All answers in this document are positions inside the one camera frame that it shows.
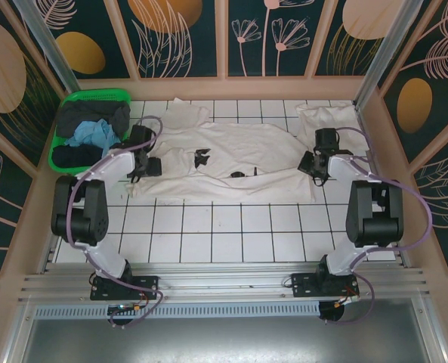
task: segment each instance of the wrinkled white fabric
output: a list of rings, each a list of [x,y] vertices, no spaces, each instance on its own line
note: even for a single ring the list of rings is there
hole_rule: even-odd
[[[297,170],[308,150],[305,144],[274,125],[210,123],[206,111],[179,100],[172,103],[150,152],[161,158],[162,176],[128,185],[130,195],[243,203],[313,200],[311,179]],[[206,154],[210,157],[196,169],[195,152],[200,149],[211,149]],[[233,172],[248,176],[231,178]]]
[[[322,128],[354,127],[360,129],[354,106],[343,107],[312,107],[300,104],[296,107],[301,127],[297,139],[311,149],[316,141],[314,133]],[[355,154],[362,154],[368,150],[366,139],[357,132],[350,130],[339,131],[339,147],[342,150],[350,150]]]

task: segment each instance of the black mounting plate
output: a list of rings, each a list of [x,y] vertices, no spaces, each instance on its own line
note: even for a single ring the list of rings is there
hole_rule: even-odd
[[[158,276],[133,276],[131,285],[146,287],[151,290],[158,290]],[[91,286],[90,300],[94,301],[111,301],[111,300],[141,300],[141,292],[129,289],[109,278],[94,277]],[[155,300],[156,293],[143,293],[148,300]]]
[[[354,275],[329,276],[327,281],[320,285],[316,273],[292,274],[292,294],[294,297],[338,297],[348,295],[349,287],[357,295],[360,294],[357,278]]]

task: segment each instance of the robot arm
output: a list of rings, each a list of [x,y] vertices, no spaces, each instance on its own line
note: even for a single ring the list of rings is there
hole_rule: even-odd
[[[366,258],[366,251],[386,247],[403,236],[401,189],[376,180],[371,173],[364,174],[354,162],[356,157],[340,150],[338,144],[335,129],[317,130],[314,152],[305,153],[298,169],[314,181],[320,179],[322,185],[335,178],[351,191],[346,215],[348,238],[321,259],[314,274],[292,276],[295,296],[306,296],[302,291],[308,292],[307,296],[341,296],[351,286],[358,294],[353,271]]]
[[[87,177],[78,189],[75,202],[83,200],[84,206],[72,208],[71,233],[76,246],[84,247],[85,253],[89,254],[103,271],[127,283],[132,279],[128,261],[104,241],[109,225],[106,189],[109,190],[124,176],[128,176],[134,182],[140,177],[162,174],[161,160],[148,157],[148,149],[116,153],[119,149],[150,140],[152,134],[153,132],[145,126],[133,126],[129,140],[112,149],[110,153],[115,156]],[[76,182],[85,173],[61,176],[56,182],[51,229],[65,241],[67,241],[66,213],[69,197]],[[96,271],[96,275],[102,279],[107,277],[101,271]]]

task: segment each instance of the green basket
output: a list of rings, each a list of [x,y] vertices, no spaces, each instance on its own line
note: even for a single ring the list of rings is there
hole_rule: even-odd
[[[131,96],[127,91],[120,88],[108,88],[108,89],[89,89],[87,91],[78,91],[74,92],[71,95],[64,98],[61,102],[61,106],[66,103],[66,101],[126,101],[128,104],[131,101]],[[125,132],[123,135],[123,140],[128,138],[128,132]],[[60,168],[55,166],[52,162],[52,151],[55,147],[64,145],[66,138],[60,138],[56,136],[56,132],[54,132],[54,136],[52,137],[51,149],[49,150],[49,166],[55,172],[63,172],[66,174],[76,175],[80,172],[84,172],[89,169],[91,165],[88,166],[78,166],[76,168]]]

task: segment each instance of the dark clothing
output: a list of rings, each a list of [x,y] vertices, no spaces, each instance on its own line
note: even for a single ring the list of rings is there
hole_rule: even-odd
[[[56,135],[71,138],[83,121],[105,119],[122,139],[130,127],[130,107],[124,101],[67,101],[56,115]]]
[[[60,168],[92,166],[101,160],[102,153],[103,149],[94,145],[56,146],[52,151],[52,162]]]

